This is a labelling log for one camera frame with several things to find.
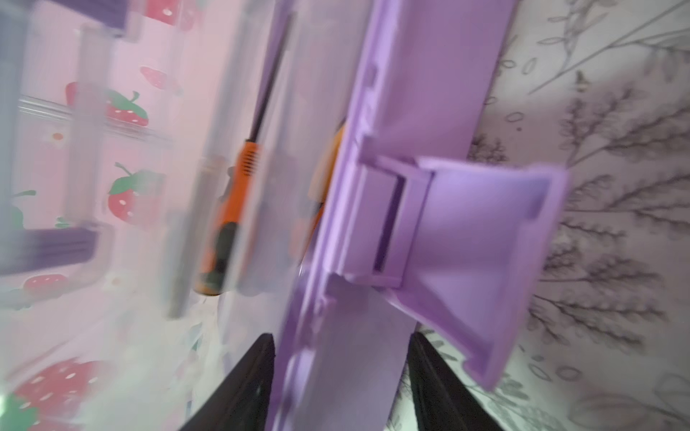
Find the strawberry pattern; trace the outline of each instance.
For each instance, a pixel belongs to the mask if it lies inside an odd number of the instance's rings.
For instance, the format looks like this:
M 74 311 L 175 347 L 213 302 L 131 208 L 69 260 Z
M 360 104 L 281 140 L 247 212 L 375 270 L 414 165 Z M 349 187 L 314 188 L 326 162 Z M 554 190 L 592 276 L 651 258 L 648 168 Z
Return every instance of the strawberry pattern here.
M 169 84 L 172 86 L 172 91 L 176 96 L 182 94 L 182 87 L 180 87 L 179 83 L 174 79 L 171 79 L 165 72 L 150 68 L 148 66 L 140 67 L 139 71 L 149 84 L 158 88 L 159 90 L 165 90 Z
M 45 289 L 50 289 L 50 286 L 56 283 L 62 284 L 67 281 L 67 277 L 62 274 L 42 274 L 34 275 L 33 277 L 24 281 L 22 288 L 28 294 L 39 293 Z
M 71 108 L 75 106 L 77 90 L 76 82 L 70 82 L 65 87 L 67 106 Z M 133 97 L 131 99 L 127 99 L 115 90 L 108 90 L 108 108 L 106 110 L 106 115 L 112 119 L 125 121 L 126 123 L 132 123 L 138 126 L 148 126 L 148 114 L 141 106 L 134 103 L 138 98 L 139 93 L 136 91 L 133 92 Z
M 116 163 L 127 175 L 118 178 L 108 192 L 108 209 L 118 219 L 141 227 L 151 226 L 158 217 L 164 175 L 142 169 L 131 173 Z
M 12 196 L 12 198 L 21 196 L 36 196 L 36 190 L 26 190 L 16 193 Z M 16 206 L 10 207 L 10 221 L 12 223 L 12 228 L 24 229 L 24 213 Z
M 104 363 L 80 363 L 77 358 L 54 363 L 24 381 L 10 395 L 2 430 L 76 431 L 71 423 L 81 402 L 97 387 L 97 368 Z
M 148 0 L 146 16 L 186 32 L 201 19 L 204 6 L 203 0 Z

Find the gray leaf pattern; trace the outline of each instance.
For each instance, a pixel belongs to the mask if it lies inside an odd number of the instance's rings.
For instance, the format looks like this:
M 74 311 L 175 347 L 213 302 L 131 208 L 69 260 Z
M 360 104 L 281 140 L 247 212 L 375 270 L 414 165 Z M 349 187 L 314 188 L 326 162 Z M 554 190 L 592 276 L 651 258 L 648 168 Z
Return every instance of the gray leaf pattern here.
M 489 165 L 525 163 L 524 151 L 543 148 L 573 176 L 520 348 L 510 372 L 485 392 L 465 378 L 461 355 L 431 329 L 422 331 L 506 430 L 690 431 L 688 370 L 659 369 L 667 366 L 663 361 L 646 365 L 660 355 L 660 343 L 671 348 L 666 331 L 688 326 L 678 309 L 686 314 L 690 299 L 672 298 L 686 288 L 678 280 L 690 273 L 670 277 L 669 265 L 652 254 L 687 253 L 690 241 L 690 27 L 683 22 L 690 0 L 648 3 L 646 15 L 628 26 L 621 20 L 641 0 L 557 0 L 548 10 L 537 4 L 519 3 L 516 22 L 522 24 L 511 30 L 497 61 L 485 119 L 468 155 Z M 524 24 L 534 22 L 525 14 L 541 12 L 543 25 Z M 626 70 L 609 67 L 614 57 L 624 58 Z M 601 79 L 606 68 L 610 75 Z M 524 85 L 532 86 L 525 107 L 510 106 Z M 530 109 L 541 103 L 531 97 L 537 92 L 569 102 Z M 511 123 L 511 113 L 521 122 Z M 542 126 L 543 133 L 529 133 Z M 640 238 L 647 238 L 649 250 Z M 541 352 L 529 353 L 535 349 Z M 569 362 L 584 352 L 596 367 Z M 598 367 L 606 367 L 606 379 L 588 373 Z M 619 367 L 655 383 L 634 393 L 621 390 L 629 385 Z

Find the transparent plastic container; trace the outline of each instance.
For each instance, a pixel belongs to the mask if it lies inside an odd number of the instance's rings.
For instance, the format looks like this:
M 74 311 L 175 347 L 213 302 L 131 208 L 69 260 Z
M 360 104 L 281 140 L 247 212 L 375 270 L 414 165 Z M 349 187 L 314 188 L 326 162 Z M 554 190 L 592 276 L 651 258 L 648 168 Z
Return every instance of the transparent plastic container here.
M 2 431 L 176 430 L 259 334 L 282 336 L 301 260 L 290 242 L 308 240 L 295 226 L 315 209 L 308 190 L 344 120 L 371 0 L 290 6 L 220 297 L 192 286 L 284 5 L 201 3 L 130 2 L 115 30 L 0 0 L 12 66 L 0 70 Z M 86 258 L 17 270 L 43 249 L 27 248 L 31 232 L 77 228 L 93 239 Z
M 174 430 L 218 348 L 215 304 L 166 319 L 166 252 L 187 211 L 175 185 L 207 132 L 189 112 L 216 88 L 199 82 L 234 50 L 213 37 L 248 6 L 124 2 L 114 28 L 60 3 L 0 0 L 0 429 Z M 235 41 L 256 44 L 251 70 L 266 38 L 250 36 Z

